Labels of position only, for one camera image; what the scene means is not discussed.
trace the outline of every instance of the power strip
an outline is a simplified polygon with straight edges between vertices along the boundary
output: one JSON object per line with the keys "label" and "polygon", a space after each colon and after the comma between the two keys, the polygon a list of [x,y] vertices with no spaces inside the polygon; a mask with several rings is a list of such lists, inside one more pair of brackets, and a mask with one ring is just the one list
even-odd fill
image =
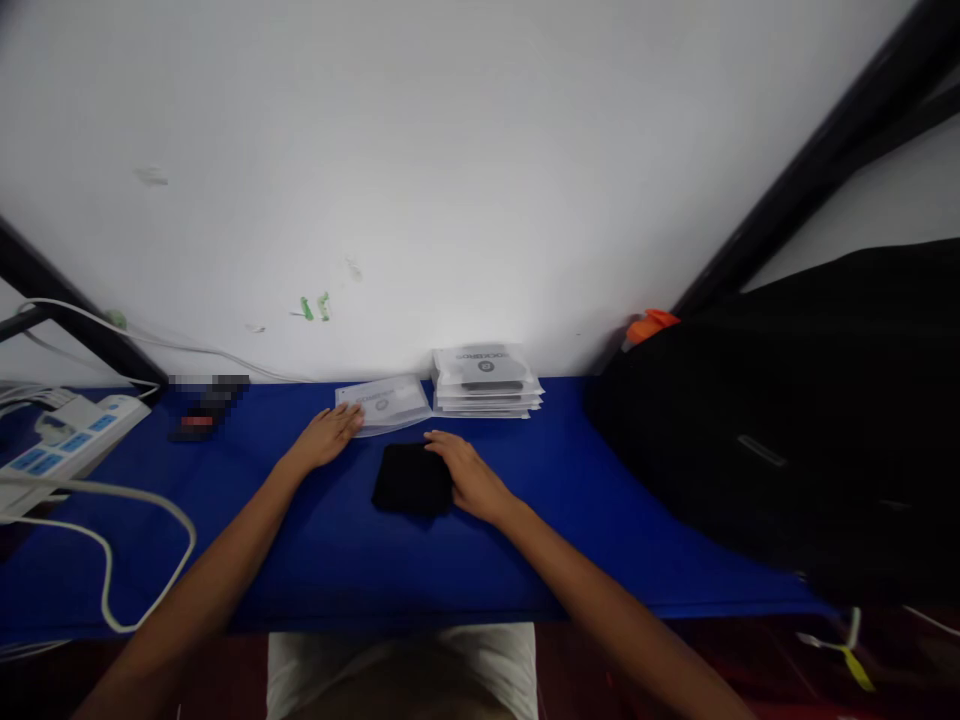
{"label": "power strip", "polygon": [[[0,468],[0,481],[84,478],[149,414],[150,408],[129,395],[110,395],[97,404],[76,397],[40,416],[36,429],[41,441]],[[0,513],[22,517],[54,491],[0,482]]]}

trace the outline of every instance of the blue cloth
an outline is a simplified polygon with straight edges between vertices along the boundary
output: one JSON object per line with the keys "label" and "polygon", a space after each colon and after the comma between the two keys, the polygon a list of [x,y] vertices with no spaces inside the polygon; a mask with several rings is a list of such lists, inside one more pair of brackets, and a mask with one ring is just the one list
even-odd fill
{"label": "blue cloth", "polygon": [[[762,567],[674,520],[621,465],[581,409],[582,378],[542,381],[530,420],[428,420],[353,441],[303,483],[235,631],[377,631],[549,620],[563,611],[493,528],[459,510],[434,521],[370,502],[383,447],[441,429],[466,437],[507,486],[661,617],[826,613],[793,575]],[[254,385],[214,438],[170,443],[189,398],[170,392],[91,475],[176,502],[194,559],[226,527],[339,384]],[[52,517],[100,532],[116,554],[110,603],[140,617],[181,557],[165,511],[78,495]],[[111,635],[100,615],[103,555],[77,533],[37,528],[0,568],[0,641]]]}

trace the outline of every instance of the black backpack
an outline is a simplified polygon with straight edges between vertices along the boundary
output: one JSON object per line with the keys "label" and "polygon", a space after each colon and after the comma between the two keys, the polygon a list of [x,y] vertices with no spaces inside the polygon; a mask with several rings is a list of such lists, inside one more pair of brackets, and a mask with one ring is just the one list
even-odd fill
{"label": "black backpack", "polygon": [[586,410],[675,517],[827,599],[960,599],[960,238],[683,318],[619,353]]}

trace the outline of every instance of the dark floor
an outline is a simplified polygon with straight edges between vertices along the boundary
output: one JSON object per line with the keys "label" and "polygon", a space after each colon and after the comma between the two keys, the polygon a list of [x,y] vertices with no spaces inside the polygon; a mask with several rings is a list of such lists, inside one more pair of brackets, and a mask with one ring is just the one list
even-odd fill
{"label": "dark floor", "polygon": [[[823,618],[686,620],[671,625],[761,720],[960,717],[960,643],[902,611],[865,612],[863,646],[857,654],[877,685],[874,694],[853,681],[839,653],[796,640],[799,630],[837,641],[844,629],[831,627]],[[123,641],[80,641],[0,664],[0,718],[69,717],[122,646]],[[162,717],[263,718],[266,656],[265,635],[216,640],[196,659]],[[537,674],[543,720],[668,717],[570,623],[537,625]]]}

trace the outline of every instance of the green marks on wall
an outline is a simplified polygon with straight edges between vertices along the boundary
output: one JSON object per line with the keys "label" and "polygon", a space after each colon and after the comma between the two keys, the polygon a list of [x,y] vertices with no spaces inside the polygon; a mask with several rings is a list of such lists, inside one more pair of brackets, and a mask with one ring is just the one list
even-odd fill
{"label": "green marks on wall", "polygon": [[[317,298],[317,310],[320,311],[320,319],[323,322],[330,322],[330,293],[325,292]],[[305,297],[300,298],[301,312],[291,312],[291,315],[299,315],[307,320],[313,320],[313,311],[310,309],[310,301]]]}
{"label": "green marks on wall", "polygon": [[330,308],[327,306],[329,302],[330,293],[328,292],[325,292],[317,298],[317,308],[320,310],[320,319],[323,320],[323,322],[330,322]]}
{"label": "green marks on wall", "polygon": [[107,310],[104,315],[106,315],[107,320],[116,328],[121,330],[127,329],[127,317],[119,310]]}
{"label": "green marks on wall", "polygon": [[313,320],[313,311],[310,309],[310,301],[305,297],[300,298],[300,309],[303,310],[303,316],[307,320]]}

